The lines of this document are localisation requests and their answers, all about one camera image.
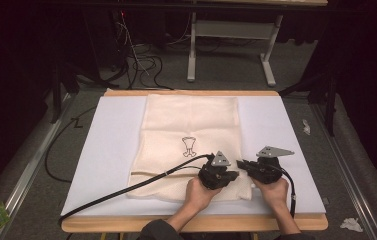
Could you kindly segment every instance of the table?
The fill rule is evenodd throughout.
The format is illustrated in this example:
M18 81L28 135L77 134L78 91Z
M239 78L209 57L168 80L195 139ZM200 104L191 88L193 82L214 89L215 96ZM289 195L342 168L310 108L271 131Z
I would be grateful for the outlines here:
M280 157L280 161L296 184L295 220L302 230L324 230L328 227L325 208L282 100L273 91L107 91L97 107L62 215L126 187L131 159L137 150L143 106L146 95L150 93L236 96L244 143L243 158L254 160L255 153L261 149L258 146L264 144L293 150L295 154L292 157ZM62 229L66 232L139 232L149 221L168 217L180 205L118 196L70 216L63 221ZM212 202L183 231L256 232L276 229L276 220L257 190L253 191L252 201Z
M201 2L230 2L251 4L276 4L276 5L302 5L302 6L326 6L327 0L304 0L304 1L275 1L275 0L202 0ZM230 22L197 20L196 12L191 14L191 45L188 58L188 82L195 81L196 50L195 40L199 36L242 38L267 40L268 45L265 53L261 53L262 63L268 86L276 85L269 58L281 27L283 15L278 15L272 23Z

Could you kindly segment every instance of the person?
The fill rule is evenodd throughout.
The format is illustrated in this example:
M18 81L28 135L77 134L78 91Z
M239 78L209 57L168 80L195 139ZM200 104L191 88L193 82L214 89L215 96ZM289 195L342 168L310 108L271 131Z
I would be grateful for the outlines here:
M271 184L262 184L252 179L261 190L265 202L272 209L277 220L280 240L312 240L312 236L301 233L290 215L286 205L288 182L280 178ZM222 189L210 190L203 186L198 177L192 178L186 188L186 197L182 206L167 220L157 219L149 222L140 233L140 240L182 240L179 232L199 212L207 208L214 196Z

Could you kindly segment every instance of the gray carpet floor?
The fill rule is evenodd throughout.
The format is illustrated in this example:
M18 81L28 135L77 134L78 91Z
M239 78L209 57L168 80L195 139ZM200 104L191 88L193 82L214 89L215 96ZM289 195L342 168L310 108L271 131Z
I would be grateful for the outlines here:
M271 56L271 66L277 86L269 88L264 80L264 73L258 60L260 49L264 49L264 42L258 41L245 44L245 41L227 40L216 48L213 42L199 44L197 53L197 75L194 83L186 81L188 48L186 42L168 46L167 49L157 50L148 46L137 47L138 58L144 68L148 69L151 62L143 60L144 56L159 56L163 62L163 69L156 81L174 89L228 89L228 90L282 90L299 81L305 66L313 52L315 44L296 46L293 42L278 43ZM138 75L134 88L145 88L141 83L154 87L153 77L159 68L148 70L149 74ZM103 69L102 74L112 74ZM126 78L116 81L126 88L129 83ZM81 91L71 97L71 104L62 116L60 129L87 109L95 106L105 89L95 85L81 85ZM355 190L360 190L370 207L372 217L377 225L377 172L373 168L366 152L360 145L354 128L337 99L334 138L328 137L322 127L322 119L317 109L322 106L310 105L305 99L307 93L293 93L284 98L284 103L305 155L312 176L321 197L324 199L329 227L324 231L310 231L308 234L318 239L377 239L377 233L372 231L377 226L367 226L361 218L360 207L354 198ZM55 176L71 180L75 172L78 158L89 131L95 110L80 117L79 126L73 124L66 128L52 145L48 154L48 166ZM44 119L38 124L31 136L21 147L16 156L10 161L0 177L0 201L9 199L22 172L30 159L36 155L47 135L52 116L50 108ZM311 126L311 135L303 132L302 120L306 119ZM353 179L357 183L356 189L350 189L340 168L339 155L334 151L331 142L338 143L341 156L348 159L347 166L351 170ZM1 239L66 239L69 235L61 230L57 224L70 184L56 181L48 176L41 163L34 175L33 182L24 194L24 198L13 214L13 220L4 229ZM364 232L341 229L340 225L346 218L359 218ZM259 239L273 239L278 232L259 233ZM127 234L126 239L135 239L136 233ZM74 234L71 239L100 239L101 234ZM117 239L116 233L108 233L105 239Z

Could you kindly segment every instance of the crumpled white paper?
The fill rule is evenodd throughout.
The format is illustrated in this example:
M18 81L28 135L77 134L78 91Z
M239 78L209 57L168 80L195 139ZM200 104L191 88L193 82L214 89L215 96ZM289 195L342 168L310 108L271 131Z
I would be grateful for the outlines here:
M347 228L349 230L353 230L356 232L363 232L362 227L360 227L359 223L357 222L357 218L346 218L344 222L341 224L340 228Z
M303 132L305 132L307 135L310 135L310 125L306 119L303 119L303 125L304 125Z

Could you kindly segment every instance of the person's right hand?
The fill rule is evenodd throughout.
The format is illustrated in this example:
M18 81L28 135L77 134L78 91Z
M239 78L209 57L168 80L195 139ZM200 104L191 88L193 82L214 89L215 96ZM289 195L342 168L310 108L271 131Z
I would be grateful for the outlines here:
M254 178L251 179L260 189L263 199L272 209L275 210L277 207L286 206L289 185L287 180L281 177L274 183L264 184Z

